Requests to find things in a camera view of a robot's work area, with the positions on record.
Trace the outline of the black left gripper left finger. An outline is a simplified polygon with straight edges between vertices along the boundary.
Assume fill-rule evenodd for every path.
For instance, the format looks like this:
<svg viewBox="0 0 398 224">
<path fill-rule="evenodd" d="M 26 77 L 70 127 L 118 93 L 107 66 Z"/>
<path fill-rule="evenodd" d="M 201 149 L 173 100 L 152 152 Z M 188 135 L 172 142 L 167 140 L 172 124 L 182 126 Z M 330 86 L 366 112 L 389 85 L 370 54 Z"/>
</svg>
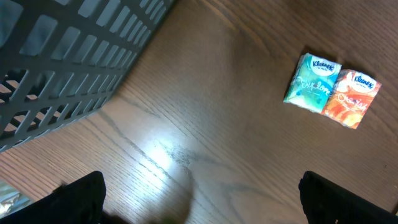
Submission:
<svg viewBox="0 0 398 224">
<path fill-rule="evenodd" d="M 41 200 L 1 219 L 1 224 L 100 223 L 106 185 L 102 172 L 93 171 L 61 185 Z"/>
</svg>

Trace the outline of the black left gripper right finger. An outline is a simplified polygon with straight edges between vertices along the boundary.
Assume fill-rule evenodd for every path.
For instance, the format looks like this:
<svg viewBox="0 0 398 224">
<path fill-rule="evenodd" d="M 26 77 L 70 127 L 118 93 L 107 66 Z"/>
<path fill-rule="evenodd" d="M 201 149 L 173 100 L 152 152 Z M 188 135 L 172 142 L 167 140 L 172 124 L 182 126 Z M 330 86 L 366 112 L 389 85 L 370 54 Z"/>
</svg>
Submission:
<svg viewBox="0 0 398 224">
<path fill-rule="evenodd" d="M 313 171 L 304 173 L 298 189 L 309 224 L 397 224 L 397 215 Z"/>
</svg>

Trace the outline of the orange small packet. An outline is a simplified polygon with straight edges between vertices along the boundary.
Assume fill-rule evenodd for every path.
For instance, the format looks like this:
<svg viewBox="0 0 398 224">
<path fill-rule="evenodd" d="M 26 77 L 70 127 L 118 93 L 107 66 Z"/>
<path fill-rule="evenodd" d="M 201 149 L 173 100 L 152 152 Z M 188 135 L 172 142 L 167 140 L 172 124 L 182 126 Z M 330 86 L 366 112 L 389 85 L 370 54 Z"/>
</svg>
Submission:
<svg viewBox="0 0 398 224">
<path fill-rule="evenodd" d="M 355 70 L 341 70 L 322 114 L 357 129 L 382 84 Z"/>
</svg>

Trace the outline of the teal tissue box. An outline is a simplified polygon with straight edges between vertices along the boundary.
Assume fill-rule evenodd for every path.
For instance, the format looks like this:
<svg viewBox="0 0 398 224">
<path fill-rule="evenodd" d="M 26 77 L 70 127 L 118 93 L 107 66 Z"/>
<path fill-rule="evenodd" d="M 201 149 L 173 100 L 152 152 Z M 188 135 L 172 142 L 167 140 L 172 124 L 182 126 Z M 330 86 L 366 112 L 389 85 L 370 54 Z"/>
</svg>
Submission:
<svg viewBox="0 0 398 224">
<path fill-rule="evenodd" d="M 339 63 L 310 53 L 302 55 L 284 102 L 320 114 L 333 91 L 340 70 Z"/>
</svg>

